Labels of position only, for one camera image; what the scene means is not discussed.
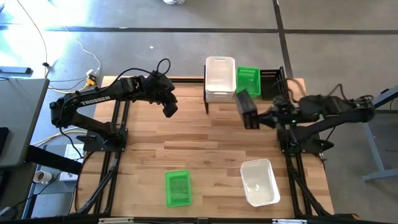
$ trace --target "green mesh basket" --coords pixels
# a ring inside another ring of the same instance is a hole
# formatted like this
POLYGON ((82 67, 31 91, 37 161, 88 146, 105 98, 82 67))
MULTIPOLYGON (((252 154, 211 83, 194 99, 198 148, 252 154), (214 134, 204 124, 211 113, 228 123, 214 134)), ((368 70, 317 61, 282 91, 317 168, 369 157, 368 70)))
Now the green mesh basket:
POLYGON ((236 92, 247 90, 251 97, 261 95, 260 69, 238 67, 236 74, 236 92))
POLYGON ((166 204, 168 207, 192 203, 188 170, 166 172, 166 204))

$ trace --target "black cable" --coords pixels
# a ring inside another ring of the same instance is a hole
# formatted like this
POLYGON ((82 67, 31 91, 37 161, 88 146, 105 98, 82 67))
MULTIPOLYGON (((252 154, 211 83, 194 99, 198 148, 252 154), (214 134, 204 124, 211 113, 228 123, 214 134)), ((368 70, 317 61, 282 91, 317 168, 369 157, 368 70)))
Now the black cable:
POLYGON ((282 81, 286 81, 286 80, 291 80, 291 81, 293 81, 294 83, 296 83, 296 85, 298 86, 298 88, 299 88, 300 91, 301 91, 301 94, 302 94, 303 96, 305 96, 305 91, 304 91, 303 86, 301 85, 301 83, 300 83, 299 81, 295 80, 294 78, 284 78, 284 79, 282 79, 282 80, 278 80, 278 81, 276 81, 274 84, 272 84, 272 87, 274 87, 274 85, 276 85, 276 84, 278 84, 278 83, 280 83, 280 82, 282 82, 282 81))
POLYGON ((78 190, 79 190, 79 180, 80 180, 80 176, 81 176, 81 173, 83 172, 83 166, 85 165, 85 162, 90 158, 90 156, 93 154, 94 152, 89 152, 87 155, 86 155, 86 158, 83 160, 83 162, 81 163, 81 168, 80 168, 80 173, 79 173, 79 175, 77 176, 77 181, 76 181, 76 190, 75 190, 75 212, 77 212, 77 196, 78 196, 78 190))
POLYGON ((74 89, 76 86, 78 86, 79 84, 81 84, 81 83, 84 82, 84 81, 86 81, 86 80, 84 79, 84 80, 78 82, 76 85, 74 85, 74 86, 71 87, 71 88, 64 88, 64 89, 51 88, 51 89, 52 89, 52 90, 72 90, 72 89, 74 89))
POLYGON ((72 79, 72 80, 50 80, 50 82, 71 82, 71 81, 77 81, 77 80, 82 80, 82 79, 86 79, 87 77, 82 77, 82 78, 76 78, 76 79, 72 79))
POLYGON ((82 157, 80 151, 75 147, 72 138, 69 137, 69 136, 67 136, 67 135, 62 131, 62 127, 60 127, 60 133, 61 133, 63 136, 65 136, 65 137, 67 137, 67 138, 69 139, 69 141, 70 141, 72 147, 76 150, 76 152, 79 154, 79 156, 82 157))
POLYGON ((329 140, 331 134, 334 132, 335 129, 336 129, 336 127, 333 127, 333 129, 330 131, 328 137, 326 138, 326 141, 329 140))
POLYGON ((0 80, 0 81, 9 81, 9 80, 25 79, 25 78, 6 78, 6 77, 0 77, 0 78, 3 78, 3 79, 0 80))
POLYGON ((157 64, 157 66, 156 66, 156 72, 159 72, 159 67, 160 67, 160 64, 161 64, 162 62, 164 62, 164 61, 168 61, 168 63, 169 63, 169 67, 167 68, 166 72, 164 72, 164 73, 161 73, 161 75, 166 75, 166 74, 167 74, 167 72, 169 72, 169 70, 170 70, 170 67, 172 66, 172 63, 171 63, 170 59, 168 59, 168 58, 163 58, 163 59, 162 59, 162 60, 160 60, 160 62, 157 64))
POLYGON ((124 75, 126 72, 132 71, 132 70, 137 70, 137 71, 146 72, 146 73, 148 73, 149 75, 152 74, 152 72, 148 72, 147 70, 144 70, 144 69, 141 69, 141 68, 129 68, 129 69, 126 69, 125 71, 123 71, 122 73, 120 73, 120 74, 115 78, 115 80, 113 80, 113 82, 112 82, 110 85, 108 85, 107 87, 103 88, 103 89, 100 90, 99 92, 103 92, 103 91, 107 90, 108 88, 111 88, 111 86, 113 86, 113 85, 116 83, 116 81, 118 81, 119 78, 120 78, 122 75, 124 75))
POLYGON ((343 84, 341 84, 341 83, 337 84, 337 85, 331 90, 331 92, 330 92, 329 94, 327 94, 327 96, 332 95, 332 94, 337 90, 337 88, 339 88, 339 87, 340 87, 341 96, 343 97, 344 100, 347 100, 347 97, 345 96, 344 91, 343 91, 343 84))

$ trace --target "white plastic bin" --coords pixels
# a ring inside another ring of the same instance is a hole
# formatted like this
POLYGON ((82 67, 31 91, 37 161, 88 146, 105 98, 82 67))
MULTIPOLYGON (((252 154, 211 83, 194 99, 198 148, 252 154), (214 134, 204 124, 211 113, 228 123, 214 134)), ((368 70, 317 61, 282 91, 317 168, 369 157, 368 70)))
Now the white plastic bin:
POLYGON ((235 59, 208 57, 206 59, 206 99, 228 101, 236 90, 235 59))
POLYGON ((254 207, 278 203, 280 195, 268 159, 246 161, 241 166, 246 200, 254 207))

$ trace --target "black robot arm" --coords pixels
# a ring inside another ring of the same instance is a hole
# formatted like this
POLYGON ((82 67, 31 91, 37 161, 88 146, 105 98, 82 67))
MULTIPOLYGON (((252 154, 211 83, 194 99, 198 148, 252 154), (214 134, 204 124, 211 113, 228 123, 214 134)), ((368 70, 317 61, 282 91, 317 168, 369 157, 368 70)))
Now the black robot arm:
POLYGON ((341 99, 337 96, 304 96, 294 105, 281 96, 274 98, 273 105, 262 114, 246 90, 236 95, 236 104, 246 129, 257 129, 259 124, 271 128, 284 129, 290 125, 290 137, 293 142, 307 140, 311 135, 344 123, 368 122, 374 117, 374 107, 366 97, 355 100, 341 99), (296 126, 299 123, 311 123, 309 126, 296 126))
POLYGON ((122 78, 110 86, 68 93, 56 102, 52 102, 51 121, 58 128, 74 125, 98 133, 104 140, 117 140, 120 135, 116 124, 102 123, 78 113, 77 109, 109 100, 132 102, 142 100, 162 104, 163 113, 169 118, 178 110, 177 99, 172 93, 174 88, 173 83, 161 73, 152 73, 147 78, 143 76, 122 78))

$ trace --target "wooden table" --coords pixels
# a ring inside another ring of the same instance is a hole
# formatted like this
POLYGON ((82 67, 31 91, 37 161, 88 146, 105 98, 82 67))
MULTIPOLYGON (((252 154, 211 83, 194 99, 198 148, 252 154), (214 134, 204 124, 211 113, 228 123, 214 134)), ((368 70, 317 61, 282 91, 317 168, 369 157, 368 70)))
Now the wooden table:
MULTIPOLYGON (((108 86, 115 77, 104 77, 108 86)), ((210 103, 206 114, 203 84, 176 83, 178 111, 166 118, 162 106, 137 101, 130 106, 129 137, 122 153, 113 200, 113 217, 220 217, 292 218, 292 199, 285 157, 280 152, 276 132, 245 130, 234 103, 210 103), (247 203, 241 176, 242 162, 269 159, 281 200, 274 205, 252 207, 247 203), (192 205, 168 208, 165 204, 165 172, 188 169, 192 185, 192 205)), ((301 96, 289 81, 294 98, 301 96)), ((257 100, 259 112, 270 101, 257 100)), ((100 103, 95 119, 111 121, 114 102, 100 103)), ((96 152, 83 169, 78 186, 79 207, 98 185, 104 153, 96 152)), ((325 171, 319 158, 303 154, 307 184, 324 208, 333 213, 325 171)), ((302 211, 302 192, 298 190, 302 211)), ((107 193, 103 197, 105 204, 107 193)))

